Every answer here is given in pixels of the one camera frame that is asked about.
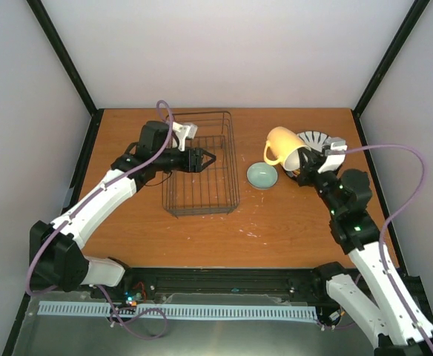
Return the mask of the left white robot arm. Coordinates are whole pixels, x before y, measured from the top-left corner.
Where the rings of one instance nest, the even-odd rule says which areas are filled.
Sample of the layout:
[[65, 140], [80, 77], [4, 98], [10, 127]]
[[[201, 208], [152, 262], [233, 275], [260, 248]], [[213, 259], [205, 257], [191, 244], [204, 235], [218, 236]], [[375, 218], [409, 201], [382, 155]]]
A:
[[127, 266], [110, 257], [86, 257], [82, 249], [94, 231], [156, 173], [200, 173], [215, 162], [214, 154], [186, 145], [197, 130], [193, 123], [146, 122], [139, 140], [129, 144], [83, 199], [52, 222], [33, 225], [27, 276], [39, 275], [52, 289], [101, 285], [117, 298], [128, 297], [133, 279], [126, 275]]

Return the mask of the light green ceramic bowl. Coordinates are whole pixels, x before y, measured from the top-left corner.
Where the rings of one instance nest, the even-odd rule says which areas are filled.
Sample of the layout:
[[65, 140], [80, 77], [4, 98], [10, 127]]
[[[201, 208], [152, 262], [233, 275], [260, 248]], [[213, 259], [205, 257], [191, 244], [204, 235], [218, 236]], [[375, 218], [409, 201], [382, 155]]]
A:
[[273, 187], [278, 180], [278, 173], [274, 166], [265, 162], [256, 162], [246, 171], [246, 177], [251, 186], [266, 190]]

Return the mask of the yellow ceramic mug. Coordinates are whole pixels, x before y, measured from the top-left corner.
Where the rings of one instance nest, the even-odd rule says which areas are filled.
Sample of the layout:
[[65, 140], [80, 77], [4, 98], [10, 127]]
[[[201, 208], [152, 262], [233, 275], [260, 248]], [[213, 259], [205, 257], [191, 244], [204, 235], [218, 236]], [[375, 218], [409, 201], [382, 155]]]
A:
[[286, 171], [296, 171], [302, 165], [299, 153], [303, 148], [309, 146], [293, 131], [275, 127], [266, 137], [263, 159], [268, 165], [281, 165]]

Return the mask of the white blue striped plate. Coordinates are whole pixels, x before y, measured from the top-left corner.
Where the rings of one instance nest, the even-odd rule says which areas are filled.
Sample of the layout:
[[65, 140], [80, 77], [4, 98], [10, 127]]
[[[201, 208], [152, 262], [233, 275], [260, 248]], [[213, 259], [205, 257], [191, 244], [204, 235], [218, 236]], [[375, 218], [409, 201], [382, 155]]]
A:
[[326, 141], [331, 137], [319, 131], [303, 131], [297, 133], [298, 137], [312, 150], [321, 152]]

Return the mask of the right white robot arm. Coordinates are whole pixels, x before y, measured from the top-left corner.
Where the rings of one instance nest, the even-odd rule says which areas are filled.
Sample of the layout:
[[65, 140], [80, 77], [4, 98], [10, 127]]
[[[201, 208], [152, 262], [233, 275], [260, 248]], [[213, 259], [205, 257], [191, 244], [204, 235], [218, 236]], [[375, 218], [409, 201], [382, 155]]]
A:
[[337, 302], [371, 342], [375, 355], [433, 355], [433, 323], [417, 306], [389, 258], [378, 228], [367, 212], [372, 198], [365, 171], [348, 169], [340, 176], [324, 166], [341, 151], [318, 153], [307, 147], [300, 159], [297, 183], [315, 188], [328, 209], [335, 242], [355, 264], [371, 296], [360, 290], [339, 263], [316, 268], [324, 295]]

